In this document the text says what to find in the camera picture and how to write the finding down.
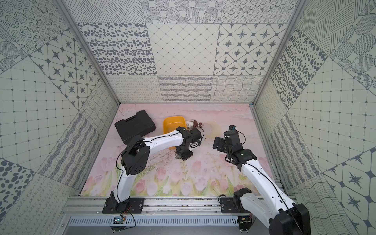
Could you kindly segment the pile of silver bits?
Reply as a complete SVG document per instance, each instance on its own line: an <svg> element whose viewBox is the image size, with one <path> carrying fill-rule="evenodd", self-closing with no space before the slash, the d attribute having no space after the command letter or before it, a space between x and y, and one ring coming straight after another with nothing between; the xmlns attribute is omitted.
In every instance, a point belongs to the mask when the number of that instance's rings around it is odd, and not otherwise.
<svg viewBox="0 0 376 235"><path fill-rule="evenodd" d="M175 158L176 158L176 159L182 159L180 153L178 153L178 152L175 152Z"/></svg>

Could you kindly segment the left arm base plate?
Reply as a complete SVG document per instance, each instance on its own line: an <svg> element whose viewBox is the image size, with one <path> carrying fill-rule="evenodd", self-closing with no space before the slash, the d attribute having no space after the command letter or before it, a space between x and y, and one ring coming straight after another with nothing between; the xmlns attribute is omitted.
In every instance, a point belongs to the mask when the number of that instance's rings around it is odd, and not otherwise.
<svg viewBox="0 0 376 235"><path fill-rule="evenodd" d="M121 214L124 212L130 212L132 214L141 214L143 210L145 199L144 198L132 198L117 202L114 197L106 199L102 213L103 214Z"/></svg>

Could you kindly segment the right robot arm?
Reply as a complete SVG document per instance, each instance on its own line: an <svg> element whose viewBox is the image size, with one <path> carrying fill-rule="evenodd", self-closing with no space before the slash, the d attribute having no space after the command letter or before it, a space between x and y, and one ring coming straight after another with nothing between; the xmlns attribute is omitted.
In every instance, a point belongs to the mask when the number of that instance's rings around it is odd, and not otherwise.
<svg viewBox="0 0 376 235"><path fill-rule="evenodd" d="M256 155L245 149L235 129L216 137L213 149L226 153L225 161L235 165L256 187L262 200L248 188L234 192L233 201L262 222L271 235L310 235L310 214L303 204L296 204L267 175Z"/></svg>

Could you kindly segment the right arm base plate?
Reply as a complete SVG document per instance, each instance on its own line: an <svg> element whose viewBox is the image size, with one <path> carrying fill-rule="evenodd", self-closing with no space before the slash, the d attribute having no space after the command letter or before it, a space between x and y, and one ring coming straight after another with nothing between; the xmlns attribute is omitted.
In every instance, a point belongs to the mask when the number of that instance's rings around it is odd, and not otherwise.
<svg viewBox="0 0 376 235"><path fill-rule="evenodd" d="M220 204L221 213L244 213L250 214L251 212L243 208L240 201L233 199L232 197L219 197L218 202Z"/></svg>

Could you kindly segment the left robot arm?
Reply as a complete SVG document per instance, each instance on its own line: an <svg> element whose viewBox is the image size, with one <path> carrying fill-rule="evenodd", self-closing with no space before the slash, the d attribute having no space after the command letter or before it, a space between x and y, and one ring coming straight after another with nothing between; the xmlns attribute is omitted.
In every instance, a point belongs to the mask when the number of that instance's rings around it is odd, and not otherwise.
<svg viewBox="0 0 376 235"><path fill-rule="evenodd" d="M117 206L130 198L136 176L146 168L151 155L175 147L177 159L185 161L193 156L192 150L201 145L203 134L197 129L188 130L186 127L179 126L172 132L156 137L135 136L119 155L121 175L116 189L110 194L111 203Z"/></svg>

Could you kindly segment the yellow plastic storage box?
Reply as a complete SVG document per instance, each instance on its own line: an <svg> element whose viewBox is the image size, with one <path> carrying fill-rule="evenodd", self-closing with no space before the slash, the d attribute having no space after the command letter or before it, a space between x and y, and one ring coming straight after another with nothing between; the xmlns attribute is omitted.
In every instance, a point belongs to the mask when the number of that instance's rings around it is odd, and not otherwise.
<svg viewBox="0 0 376 235"><path fill-rule="evenodd" d="M185 129L187 129L186 120L183 116L167 117L163 121L163 134L169 134L170 132L173 132L174 134L176 134L176 136L179 136L179 134L176 133L176 129L178 127L184 127Z"/></svg>

